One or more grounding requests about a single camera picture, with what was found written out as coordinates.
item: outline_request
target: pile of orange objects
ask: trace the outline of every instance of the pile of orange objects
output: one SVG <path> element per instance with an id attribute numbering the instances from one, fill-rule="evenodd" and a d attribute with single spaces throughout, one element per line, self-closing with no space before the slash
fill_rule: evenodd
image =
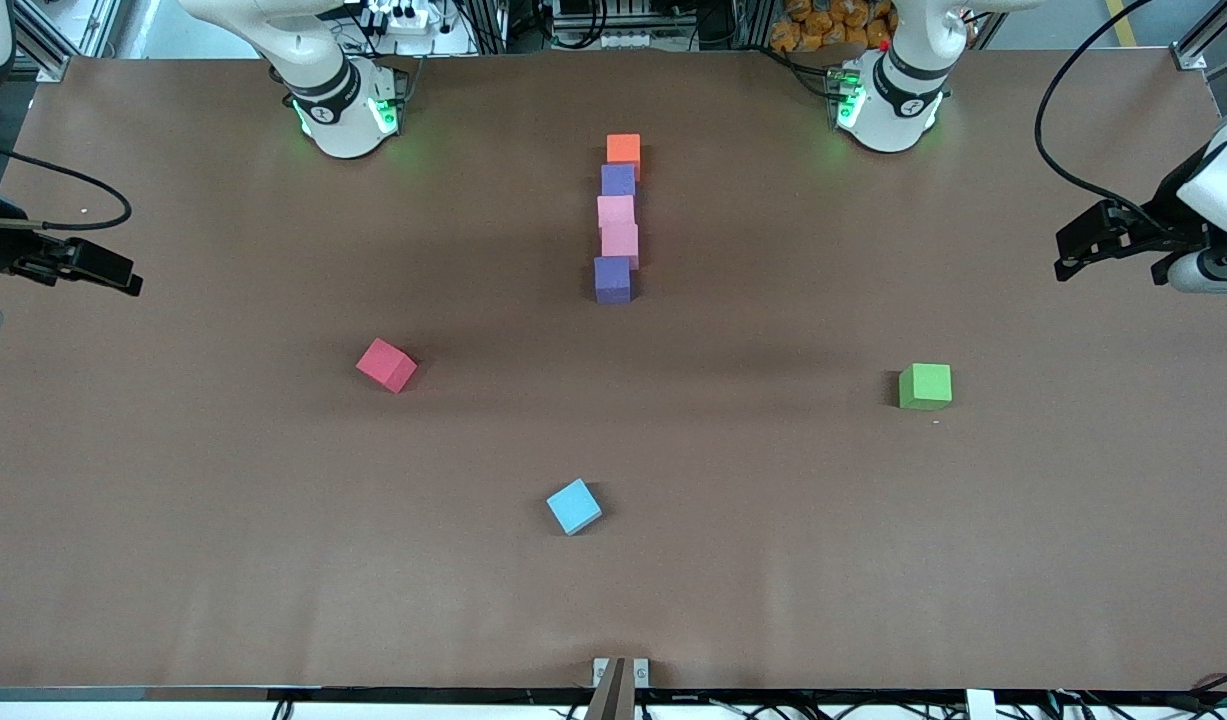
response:
<path id="1" fill-rule="evenodd" d="M 785 0 L 787 17 L 773 23 L 769 47 L 782 53 L 811 52 L 840 42 L 881 47 L 897 29 L 892 0 L 831 0 L 820 9 L 814 0 Z"/>

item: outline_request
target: blue cube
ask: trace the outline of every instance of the blue cube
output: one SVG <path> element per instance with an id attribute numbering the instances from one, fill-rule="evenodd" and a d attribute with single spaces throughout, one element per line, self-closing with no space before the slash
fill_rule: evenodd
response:
<path id="1" fill-rule="evenodd" d="M 591 496 L 582 478 L 573 480 L 562 491 L 546 498 L 546 505 L 550 505 L 555 519 L 560 520 L 566 536 L 580 532 L 602 514 L 600 503 L 595 502 L 595 496 Z"/>
<path id="2" fill-rule="evenodd" d="M 600 195 L 636 195 L 636 166 L 614 163 L 601 167 Z"/>
<path id="3" fill-rule="evenodd" d="M 595 259 L 595 302 L 600 305 L 631 302 L 631 258 Z"/>

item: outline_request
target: brown table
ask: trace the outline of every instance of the brown table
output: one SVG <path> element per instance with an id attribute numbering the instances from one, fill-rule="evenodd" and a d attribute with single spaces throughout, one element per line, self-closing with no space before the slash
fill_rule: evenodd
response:
<path id="1" fill-rule="evenodd" d="M 79 60 L 18 148 L 125 188 L 146 292 L 0 278 L 0 684 L 1183 688 L 1227 668 L 1227 297 L 1052 277 L 1093 197 L 1047 53 L 964 56 L 906 155 L 760 56 L 427 63 L 329 159 L 260 63 Z M 1163 50 L 1053 151 L 1131 197 L 1206 141 Z M 632 305 L 590 301 L 605 132 Z M 13 164 L 37 218 L 110 202 Z M 87 209 L 87 215 L 79 211 Z M 418 357 L 394 397 L 353 369 Z M 956 373 L 942 413 L 896 372 Z M 545 497 L 607 515 L 564 538 Z"/>

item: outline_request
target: yellow tape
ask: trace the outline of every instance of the yellow tape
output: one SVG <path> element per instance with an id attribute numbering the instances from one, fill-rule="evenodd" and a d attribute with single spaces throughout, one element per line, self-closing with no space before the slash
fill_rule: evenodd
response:
<path id="1" fill-rule="evenodd" d="M 1110 10 L 1112 17 L 1115 17 L 1117 13 L 1124 12 L 1124 2 L 1120 0 L 1106 0 L 1106 9 Z M 1115 23 L 1115 38 L 1119 38 L 1120 47 L 1137 47 L 1137 38 L 1133 37 L 1129 18 L 1120 18 L 1120 22 Z"/>

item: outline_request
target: pink cube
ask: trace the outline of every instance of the pink cube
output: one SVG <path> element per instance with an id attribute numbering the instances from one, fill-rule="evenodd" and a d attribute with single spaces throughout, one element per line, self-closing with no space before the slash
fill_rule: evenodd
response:
<path id="1" fill-rule="evenodd" d="M 356 368 L 375 379 L 390 393 L 399 393 L 404 383 L 417 372 L 417 363 L 412 357 L 404 354 L 401 348 L 391 347 L 387 341 L 377 339 L 356 363 Z"/>
<path id="2" fill-rule="evenodd" d="M 640 226 L 605 224 L 600 228 L 600 255 L 629 258 L 631 269 L 640 269 Z"/>
<path id="3" fill-rule="evenodd" d="M 595 199 L 600 211 L 600 227 L 607 224 L 634 224 L 636 223 L 636 196 L 633 195 L 601 195 Z"/>

